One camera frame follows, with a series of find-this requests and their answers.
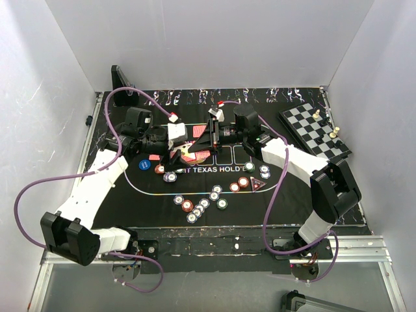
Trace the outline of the red playing card deck box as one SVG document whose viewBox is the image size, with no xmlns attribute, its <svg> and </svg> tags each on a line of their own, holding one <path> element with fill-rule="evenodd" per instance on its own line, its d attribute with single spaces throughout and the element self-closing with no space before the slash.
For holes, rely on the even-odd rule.
<svg viewBox="0 0 416 312">
<path fill-rule="evenodd" d="M 189 148 L 191 145 L 192 143 L 187 143 L 177 146 L 173 149 L 172 153 L 179 150 L 181 152 L 181 158 L 188 164 L 201 164 L 211 156 L 210 151 L 190 152 Z"/>
</svg>

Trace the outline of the red backed playing card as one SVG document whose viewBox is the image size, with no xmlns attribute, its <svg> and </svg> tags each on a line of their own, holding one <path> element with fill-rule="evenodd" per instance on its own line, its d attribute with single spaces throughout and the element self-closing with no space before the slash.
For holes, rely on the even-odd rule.
<svg viewBox="0 0 416 312">
<path fill-rule="evenodd" d="M 194 138 L 200 137 L 203 132 L 205 131 L 206 126 L 205 125 L 194 125 L 192 127 L 192 136 Z"/>
</svg>

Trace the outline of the black triangular dealer button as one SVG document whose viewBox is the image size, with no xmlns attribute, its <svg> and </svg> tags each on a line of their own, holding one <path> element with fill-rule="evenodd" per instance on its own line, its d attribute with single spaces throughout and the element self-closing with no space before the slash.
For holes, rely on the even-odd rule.
<svg viewBox="0 0 416 312">
<path fill-rule="evenodd" d="M 266 185 L 266 182 L 261 181 L 260 179 L 257 179 L 255 177 L 250 177 L 250 185 L 252 188 L 252 192 L 257 192 Z"/>
</svg>

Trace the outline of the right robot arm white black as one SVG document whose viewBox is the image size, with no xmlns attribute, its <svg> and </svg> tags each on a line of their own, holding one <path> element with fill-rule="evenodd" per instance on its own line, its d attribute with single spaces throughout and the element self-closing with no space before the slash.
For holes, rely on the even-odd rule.
<svg viewBox="0 0 416 312">
<path fill-rule="evenodd" d="M 286 174 L 303 181 L 311 191 L 311 214 L 294 234 L 290 250 L 275 250 L 269 244 L 266 248 L 274 255 L 311 257 L 338 219 L 362 199 L 348 163 L 342 157 L 325 159 L 290 145 L 250 104 L 236 104 L 234 123 L 224 124 L 222 106 L 219 102 L 209 109 L 211 117 L 189 152 L 216 152 L 222 144 L 241 144 L 249 156 L 282 169 L 276 191 Z"/>
</svg>

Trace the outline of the red poker chip stack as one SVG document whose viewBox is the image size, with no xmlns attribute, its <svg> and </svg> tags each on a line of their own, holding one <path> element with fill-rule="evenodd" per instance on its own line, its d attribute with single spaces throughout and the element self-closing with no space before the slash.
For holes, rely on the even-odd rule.
<svg viewBox="0 0 416 312">
<path fill-rule="evenodd" d="M 181 204 L 181 208 L 184 212 L 190 213 L 193 210 L 194 205 L 190 200 L 184 200 Z"/>
</svg>

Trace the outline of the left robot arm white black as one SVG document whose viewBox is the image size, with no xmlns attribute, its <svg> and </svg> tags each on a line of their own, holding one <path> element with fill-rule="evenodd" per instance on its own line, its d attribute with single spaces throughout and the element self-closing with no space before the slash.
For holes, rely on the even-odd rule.
<svg viewBox="0 0 416 312">
<path fill-rule="evenodd" d="M 93 229 L 96 214 L 116 180 L 139 154 L 159 155 L 165 168 L 186 167 L 176 143 L 187 139 L 185 124 L 171 113 L 167 126 L 153 124 L 146 109 L 131 107 L 124 122 L 110 127 L 91 165 L 92 175 L 82 178 L 73 194 L 56 210 L 45 213 L 40 225 L 49 252 L 86 266 L 100 254 L 117 252 L 133 259 L 138 252 L 136 235 L 122 227 Z"/>
</svg>

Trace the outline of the green poker chip stack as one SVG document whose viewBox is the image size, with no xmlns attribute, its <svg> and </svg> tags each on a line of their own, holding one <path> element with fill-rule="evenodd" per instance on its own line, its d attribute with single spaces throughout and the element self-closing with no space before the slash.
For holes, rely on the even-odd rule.
<svg viewBox="0 0 416 312">
<path fill-rule="evenodd" d="M 226 199 L 219 199 L 216 206 L 219 210 L 223 211 L 228 207 L 228 201 Z"/>
</svg>

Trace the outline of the blue poker chip stack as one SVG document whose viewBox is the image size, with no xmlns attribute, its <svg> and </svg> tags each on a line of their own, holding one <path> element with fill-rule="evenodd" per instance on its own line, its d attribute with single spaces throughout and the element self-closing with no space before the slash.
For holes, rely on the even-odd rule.
<svg viewBox="0 0 416 312">
<path fill-rule="evenodd" d="M 209 205 L 209 200 L 207 198 L 202 198 L 199 203 L 194 206 L 193 210 L 187 215 L 187 222 L 190 224 L 195 223 L 202 216 Z"/>
</svg>

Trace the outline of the red chips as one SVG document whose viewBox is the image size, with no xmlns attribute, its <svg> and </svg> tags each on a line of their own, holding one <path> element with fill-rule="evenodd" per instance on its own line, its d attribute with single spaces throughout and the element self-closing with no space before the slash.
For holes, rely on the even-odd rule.
<svg viewBox="0 0 416 312">
<path fill-rule="evenodd" d="M 239 192 L 241 189 L 246 189 L 250 184 L 247 177 L 239 177 L 236 182 L 232 182 L 229 186 L 230 191 Z"/>
<path fill-rule="evenodd" d="M 164 166 L 163 166 L 163 165 L 161 165 L 161 164 L 158 164 L 158 165 L 155 167 L 155 173 L 156 173 L 156 174 L 164 174 L 164 173 L 165 173 Z"/>
</svg>

